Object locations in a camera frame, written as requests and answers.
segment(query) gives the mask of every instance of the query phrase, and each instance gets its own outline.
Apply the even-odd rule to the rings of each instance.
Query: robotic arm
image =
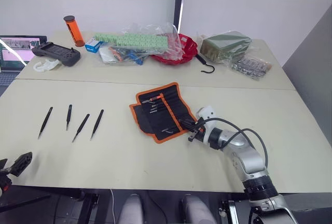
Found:
[[[18,177],[25,170],[25,168],[31,163],[32,152],[22,154],[15,160],[15,163],[7,168],[4,168],[7,159],[0,160],[0,197],[11,186],[11,180],[7,176],[8,174]]]
[[[211,106],[200,109],[197,117],[197,123],[180,121],[184,128],[192,132],[189,141],[195,138],[213,149],[221,149],[232,161],[249,198],[251,211],[258,215],[254,223],[297,224],[283,196],[275,189],[266,168],[267,164],[265,165],[246,135],[243,132],[216,128],[216,120],[213,120],[215,112]]]

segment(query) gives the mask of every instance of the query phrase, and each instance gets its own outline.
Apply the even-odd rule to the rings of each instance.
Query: wall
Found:
[[[264,39],[283,65],[332,0],[184,0],[181,32],[220,34],[238,30]]]
[[[1,0],[0,34],[46,34],[66,30],[74,15],[81,30],[120,31],[135,23],[173,23],[175,0]]]
[[[332,145],[332,6],[283,68]]]

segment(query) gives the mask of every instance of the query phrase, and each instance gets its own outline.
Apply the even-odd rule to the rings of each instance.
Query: keyboard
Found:
[[[0,86],[9,86],[17,75],[17,73],[0,73]]]

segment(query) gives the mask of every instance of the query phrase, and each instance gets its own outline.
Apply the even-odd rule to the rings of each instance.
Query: laptop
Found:
[[[0,39],[28,64],[34,56],[32,48],[47,41],[46,36],[2,36]],[[24,64],[0,43],[0,86],[9,86]]]

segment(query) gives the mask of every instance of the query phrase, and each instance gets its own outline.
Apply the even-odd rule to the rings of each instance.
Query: laptop screen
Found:
[[[34,56],[31,49],[46,41],[44,36],[0,36],[1,40],[28,63]],[[2,71],[20,71],[24,65],[20,60],[0,44],[0,66]]]

